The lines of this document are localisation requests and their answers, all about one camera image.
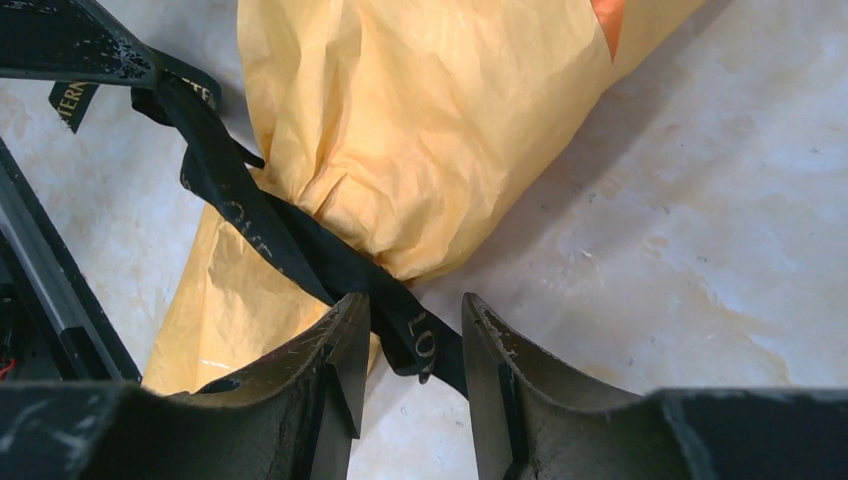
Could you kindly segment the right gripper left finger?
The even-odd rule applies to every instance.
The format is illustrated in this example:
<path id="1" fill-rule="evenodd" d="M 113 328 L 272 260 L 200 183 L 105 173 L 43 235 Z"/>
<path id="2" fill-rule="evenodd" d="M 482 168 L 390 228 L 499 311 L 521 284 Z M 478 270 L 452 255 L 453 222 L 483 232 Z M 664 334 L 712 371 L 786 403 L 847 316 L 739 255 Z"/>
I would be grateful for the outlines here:
<path id="1" fill-rule="evenodd" d="M 316 324 L 194 393 L 107 381 L 1 388 L 5 479 L 343 479 L 360 436 L 370 308 Z"/>

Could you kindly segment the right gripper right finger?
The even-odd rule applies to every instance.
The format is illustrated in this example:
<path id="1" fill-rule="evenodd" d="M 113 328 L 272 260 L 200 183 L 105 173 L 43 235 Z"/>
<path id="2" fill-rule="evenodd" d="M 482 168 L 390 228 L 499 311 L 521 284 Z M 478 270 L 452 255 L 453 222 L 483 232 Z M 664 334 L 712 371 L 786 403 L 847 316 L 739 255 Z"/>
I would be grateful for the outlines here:
<path id="1" fill-rule="evenodd" d="M 843 479 L 843 389 L 663 388 L 589 376 L 512 329 L 479 296 L 462 305 L 482 479 Z"/>

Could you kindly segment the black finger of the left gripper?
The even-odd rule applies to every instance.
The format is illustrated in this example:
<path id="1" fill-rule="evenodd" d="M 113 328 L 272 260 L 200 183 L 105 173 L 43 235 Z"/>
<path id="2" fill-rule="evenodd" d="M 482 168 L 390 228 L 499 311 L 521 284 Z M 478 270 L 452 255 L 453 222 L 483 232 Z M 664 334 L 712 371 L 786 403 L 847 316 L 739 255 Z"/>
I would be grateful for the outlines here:
<path id="1" fill-rule="evenodd" d="M 1 3 L 1 76 L 152 88 L 150 48 L 96 1 Z"/>

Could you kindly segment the black ribbon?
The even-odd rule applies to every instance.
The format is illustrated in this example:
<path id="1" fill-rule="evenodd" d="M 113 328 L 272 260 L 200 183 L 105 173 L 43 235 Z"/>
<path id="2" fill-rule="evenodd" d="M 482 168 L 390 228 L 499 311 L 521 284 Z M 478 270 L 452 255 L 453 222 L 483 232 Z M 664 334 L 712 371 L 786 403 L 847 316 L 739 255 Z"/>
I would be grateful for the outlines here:
<path id="1" fill-rule="evenodd" d="M 327 305 L 348 293 L 367 294 L 372 330 L 396 374 L 420 382 L 436 377 L 468 394 L 459 334 L 385 269 L 257 185 L 248 168 L 262 160 L 235 141 L 218 117 L 221 87 L 213 77 L 160 51 L 126 63 L 50 61 L 43 69 L 51 80 L 130 87 L 138 112 L 186 139 L 183 186 L 235 227 L 263 260 Z"/>

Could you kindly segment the orange paper flower bouquet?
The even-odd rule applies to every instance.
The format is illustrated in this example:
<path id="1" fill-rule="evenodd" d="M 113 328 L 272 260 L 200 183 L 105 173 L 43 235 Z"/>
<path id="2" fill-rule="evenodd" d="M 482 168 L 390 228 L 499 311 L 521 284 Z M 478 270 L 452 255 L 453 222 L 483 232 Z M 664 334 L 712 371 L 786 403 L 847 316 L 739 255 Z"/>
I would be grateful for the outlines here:
<path id="1" fill-rule="evenodd" d="M 461 265 L 695 1 L 242 1 L 248 176 L 403 282 Z"/>

